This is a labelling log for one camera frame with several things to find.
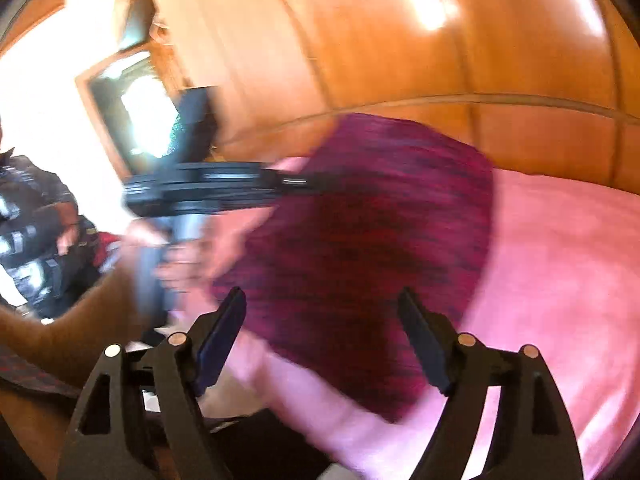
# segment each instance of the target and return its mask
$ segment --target wooden wall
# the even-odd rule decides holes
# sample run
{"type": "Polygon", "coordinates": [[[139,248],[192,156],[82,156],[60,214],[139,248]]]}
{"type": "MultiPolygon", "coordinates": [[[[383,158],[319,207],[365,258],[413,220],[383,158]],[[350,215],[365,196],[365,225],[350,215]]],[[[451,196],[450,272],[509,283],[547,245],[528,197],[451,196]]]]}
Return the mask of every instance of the wooden wall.
{"type": "Polygon", "coordinates": [[[495,164],[640,192],[640,48],[609,0],[155,0],[228,158],[321,143],[336,114],[432,124],[495,164]]]}

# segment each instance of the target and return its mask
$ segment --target person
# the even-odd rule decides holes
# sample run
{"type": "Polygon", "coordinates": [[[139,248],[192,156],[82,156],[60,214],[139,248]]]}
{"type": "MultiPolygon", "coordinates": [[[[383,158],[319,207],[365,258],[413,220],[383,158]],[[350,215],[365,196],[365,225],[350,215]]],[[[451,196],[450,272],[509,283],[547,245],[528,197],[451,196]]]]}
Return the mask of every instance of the person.
{"type": "MultiPolygon", "coordinates": [[[[2,473],[15,467],[19,473],[11,478],[55,479],[70,420],[69,403],[61,402],[62,397],[52,394],[53,390],[39,388],[34,392],[17,387],[17,381],[3,380],[8,364],[28,362],[37,367],[39,374],[47,375],[49,384],[62,380],[63,388],[81,388],[105,346],[138,340],[149,327],[150,319],[137,311],[134,300],[138,255],[142,247],[165,244],[164,235],[150,224],[134,221],[121,240],[119,258],[111,272],[55,323],[43,325],[0,309],[0,462],[4,458],[3,446],[18,456],[26,454],[22,460],[14,458],[11,465],[3,463],[2,473]],[[34,476],[25,476],[24,471],[29,468],[34,476]]],[[[179,250],[172,251],[170,266],[182,268],[174,259],[179,250]]],[[[60,384],[56,386],[55,390],[61,391],[60,384]]],[[[212,434],[212,440],[236,480],[312,480],[331,462],[270,410],[260,410],[223,428],[212,434]],[[265,433],[269,439],[262,437],[265,433]],[[251,461],[246,460],[247,453],[251,454],[251,461]]],[[[177,479],[166,445],[156,445],[155,452],[161,478],[177,479]]]]}
{"type": "Polygon", "coordinates": [[[13,151],[0,153],[0,265],[24,312],[55,319],[98,280],[98,233],[56,174],[13,151]]]}

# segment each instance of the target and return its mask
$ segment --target hand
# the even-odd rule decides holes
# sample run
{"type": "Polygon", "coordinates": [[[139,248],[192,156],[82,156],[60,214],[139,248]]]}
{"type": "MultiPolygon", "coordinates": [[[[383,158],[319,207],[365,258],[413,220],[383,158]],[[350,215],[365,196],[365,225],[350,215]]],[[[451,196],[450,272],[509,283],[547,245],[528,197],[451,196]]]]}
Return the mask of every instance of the hand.
{"type": "Polygon", "coordinates": [[[120,245],[120,257],[117,267],[122,268],[128,276],[138,273],[138,259],[143,247],[162,247],[167,244],[167,236],[151,222],[137,219],[129,224],[120,245]]]}
{"type": "Polygon", "coordinates": [[[77,225],[72,225],[58,237],[56,244],[58,245],[58,254],[64,256],[69,252],[69,247],[73,247],[78,241],[79,230],[77,225]]]}
{"type": "Polygon", "coordinates": [[[187,292],[199,286],[207,275],[209,237],[175,244],[165,254],[166,262],[156,269],[164,288],[187,292]]]}

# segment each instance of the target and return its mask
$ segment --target red blanket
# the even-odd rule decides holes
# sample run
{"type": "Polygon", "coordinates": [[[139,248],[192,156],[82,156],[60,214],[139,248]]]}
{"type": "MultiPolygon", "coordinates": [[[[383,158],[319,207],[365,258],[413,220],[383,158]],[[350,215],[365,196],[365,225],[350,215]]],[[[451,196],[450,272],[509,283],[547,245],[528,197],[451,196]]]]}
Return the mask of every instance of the red blanket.
{"type": "Polygon", "coordinates": [[[214,294],[241,286],[248,330],[398,420],[425,379],[396,297],[411,286],[429,309],[460,322],[488,252],[491,164],[421,124],[353,114],[305,172],[340,174],[341,184],[281,199],[214,294]]]}

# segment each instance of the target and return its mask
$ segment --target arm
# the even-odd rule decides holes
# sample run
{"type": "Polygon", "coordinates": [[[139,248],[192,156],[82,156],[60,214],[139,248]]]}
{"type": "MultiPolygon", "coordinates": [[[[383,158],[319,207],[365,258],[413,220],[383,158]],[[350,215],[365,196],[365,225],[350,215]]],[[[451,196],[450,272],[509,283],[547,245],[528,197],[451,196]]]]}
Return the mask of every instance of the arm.
{"type": "MultiPolygon", "coordinates": [[[[296,172],[306,161],[304,157],[285,158],[271,168],[296,172]]],[[[178,300],[184,320],[193,322],[203,312],[217,308],[209,285],[242,257],[246,236],[265,223],[273,211],[273,206],[256,207],[211,216],[201,239],[176,244],[167,251],[166,263],[159,267],[157,276],[165,288],[186,292],[178,300]]]]}
{"type": "Polygon", "coordinates": [[[42,325],[0,309],[0,342],[23,359],[74,386],[83,386],[100,353],[112,343],[126,344],[148,325],[134,304],[134,276],[140,246],[164,239],[133,222],[113,272],[89,290],[55,323],[42,325]]]}
{"type": "Polygon", "coordinates": [[[68,203],[78,214],[78,203],[73,193],[60,180],[60,177],[50,171],[41,170],[34,165],[27,157],[21,161],[25,167],[25,171],[31,174],[33,181],[40,188],[40,192],[44,200],[49,204],[68,203]]]}
{"type": "Polygon", "coordinates": [[[23,211],[0,224],[0,265],[15,269],[41,256],[64,231],[55,205],[23,211]]]}
{"type": "Polygon", "coordinates": [[[52,201],[62,224],[63,230],[56,239],[58,254],[66,254],[69,247],[78,240],[78,202],[55,173],[43,171],[36,166],[34,168],[40,172],[39,179],[45,190],[44,196],[46,200],[52,201]]]}

